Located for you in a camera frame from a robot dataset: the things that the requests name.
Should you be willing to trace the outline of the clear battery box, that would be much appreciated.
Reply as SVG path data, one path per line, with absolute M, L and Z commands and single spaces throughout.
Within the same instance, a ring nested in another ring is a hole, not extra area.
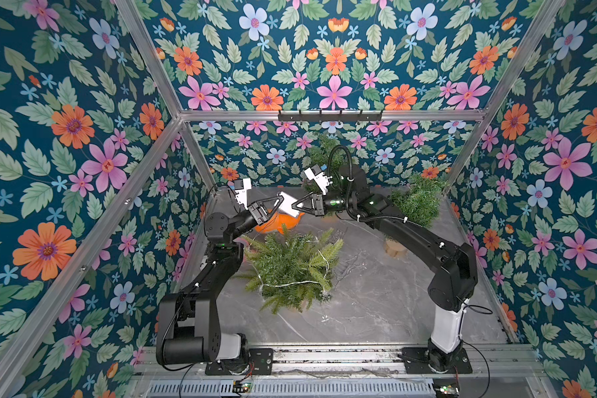
M 282 212 L 283 214 L 293 218 L 298 218 L 301 215 L 300 210 L 296 210 L 293 208 L 293 204 L 295 204 L 295 202 L 297 201 L 296 198 L 292 197 L 286 192 L 279 192 L 277 194 L 277 197 L 278 200 L 280 200 L 280 204 L 278 205 L 279 212 Z

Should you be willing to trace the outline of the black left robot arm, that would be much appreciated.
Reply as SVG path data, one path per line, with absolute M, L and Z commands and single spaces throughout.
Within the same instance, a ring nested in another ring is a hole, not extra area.
M 159 304 L 156 359 L 167 371 L 200 363 L 221 362 L 240 370 L 250 365 L 246 336 L 222 333 L 217 299 L 245 257 L 245 247 L 236 239 L 269 222 L 286 199 L 279 193 L 248 204 L 246 189 L 236 197 L 242 211 L 233 217 L 214 212 L 204 221 L 205 267 L 189 285 L 164 296 Z

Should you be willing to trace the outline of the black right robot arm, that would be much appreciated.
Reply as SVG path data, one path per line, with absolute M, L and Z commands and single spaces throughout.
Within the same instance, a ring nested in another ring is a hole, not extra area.
M 435 305 L 434 328 L 421 361 L 437 373 L 454 370 L 462 361 L 464 318 L 478 283 L 474 248 L 444 240 L 413 222 L 391 199 L 370 189 L 358 166 L 343 166 L 335 174 L 314 166 L 303 174 L 318 190 L 296 200 L 294 210 L 315 217 L 346 212 L 352 220 L 403 245 L 434 273 L 427 288 Z

